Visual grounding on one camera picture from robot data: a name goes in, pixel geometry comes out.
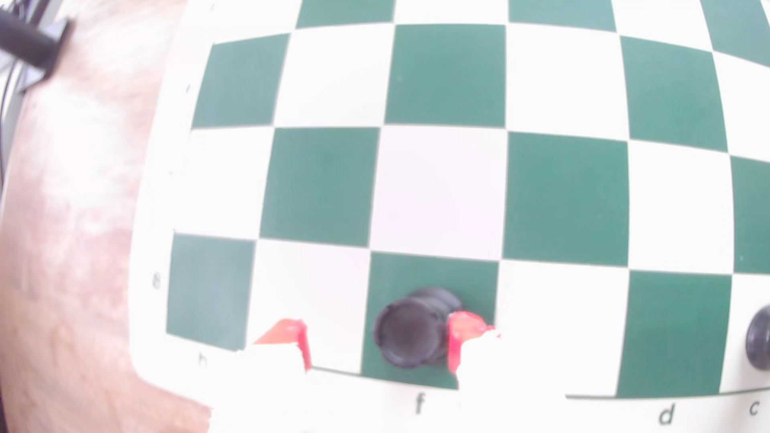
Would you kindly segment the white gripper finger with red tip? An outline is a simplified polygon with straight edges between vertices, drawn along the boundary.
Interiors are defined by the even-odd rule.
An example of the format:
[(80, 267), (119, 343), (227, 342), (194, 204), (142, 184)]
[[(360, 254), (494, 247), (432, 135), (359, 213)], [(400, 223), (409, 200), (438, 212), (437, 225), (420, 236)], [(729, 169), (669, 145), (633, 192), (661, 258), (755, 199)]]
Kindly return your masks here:
[(457, 379), (454, 432), (568, 432), (566, 398), (553, 372), (467, 310), (447, 320), (448, 369)]
[(307, 325), (280, 319), (211, 371), (210, 432), (304, 432), (312, 368)]

